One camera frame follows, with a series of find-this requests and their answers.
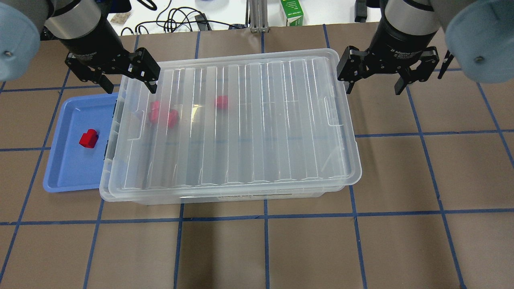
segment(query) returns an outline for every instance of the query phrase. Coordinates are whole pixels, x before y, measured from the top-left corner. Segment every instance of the green box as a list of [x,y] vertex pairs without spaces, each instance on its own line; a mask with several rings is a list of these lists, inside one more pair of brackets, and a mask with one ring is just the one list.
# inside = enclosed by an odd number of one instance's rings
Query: green box
[[302,26],[303,10],[299,0],[280,0],[282,4],[282,18],[286,26]]

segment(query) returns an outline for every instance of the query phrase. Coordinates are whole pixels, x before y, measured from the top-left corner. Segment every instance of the brown table surface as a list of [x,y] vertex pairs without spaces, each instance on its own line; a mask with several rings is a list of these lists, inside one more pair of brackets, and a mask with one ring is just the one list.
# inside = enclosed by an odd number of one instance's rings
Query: brown table surface
[[[347,45],[376,24],[123,37],[157,61]],[[434,38],[444,55],[444,35]],[[319,198],[144,206],[42,182],[60,105],[102,93],[41,44],[0,89],[0,288],[512,288],[514,81],[359,81],[362,179]],[[111,78],[114,83],[120,77]]]

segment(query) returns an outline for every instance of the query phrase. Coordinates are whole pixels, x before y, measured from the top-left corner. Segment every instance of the white floor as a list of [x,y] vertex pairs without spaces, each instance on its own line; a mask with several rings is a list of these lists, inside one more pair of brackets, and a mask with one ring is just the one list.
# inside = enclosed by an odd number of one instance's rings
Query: white floor
[[[112,26],[118,34],[124,27],[134,27],[144,21],[152,21],[157,18],[169,3],[169,0],[153,0],[157,5],[157,11],[145,8],[137,0],[130,0],[132,3],[132,15],[124,25],[114,24]],[[355,0],[300,0],[305,14],[303,25],[319,25],[334,23],[354,22]],[[192,7],[202,11],[209,20],[216,20],[229,24],[244,24],[246,15],[246,0],[172,0],[170,8]],[[160,20],[166,20],[168,12],[162,14]],[[176,16],[176,20],[182,21],[183,17]],[[368,22],[380,20],[380,10],[368,8]],[[281,18],[280,0],[268,0],[268,22],[269,26],[284,26]],[[196,23],[191,24],[193,30],[198,30]],[[150,33],[162,33],[162,28],[155,24],[145,24]],[[214,30],[224,30],[228,27],[223,24],[211,23]],[[182,27],[180,31],[189,31],[189,28]]]

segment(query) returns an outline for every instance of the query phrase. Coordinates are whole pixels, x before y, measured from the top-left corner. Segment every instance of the clear plastic box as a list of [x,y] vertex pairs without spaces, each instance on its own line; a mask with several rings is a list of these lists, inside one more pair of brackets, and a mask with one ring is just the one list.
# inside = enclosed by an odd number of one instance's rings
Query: clear plastic box
[[334,50],[313,49],[161,62],[156,94],[123,77],[102,198],[316,197],[356,183],[361,164],[338,61]]

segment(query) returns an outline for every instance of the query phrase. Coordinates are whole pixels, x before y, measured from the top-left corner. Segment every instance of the blue tray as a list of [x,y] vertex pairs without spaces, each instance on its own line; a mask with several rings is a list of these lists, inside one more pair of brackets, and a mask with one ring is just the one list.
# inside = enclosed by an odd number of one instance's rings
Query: blue tray
[[[98,189],[113,111],[118,94],[73,97],[66,100],[57,121],[43,187],[51,193]],[[93,149],[79,144],[88,129],[98,133]]]

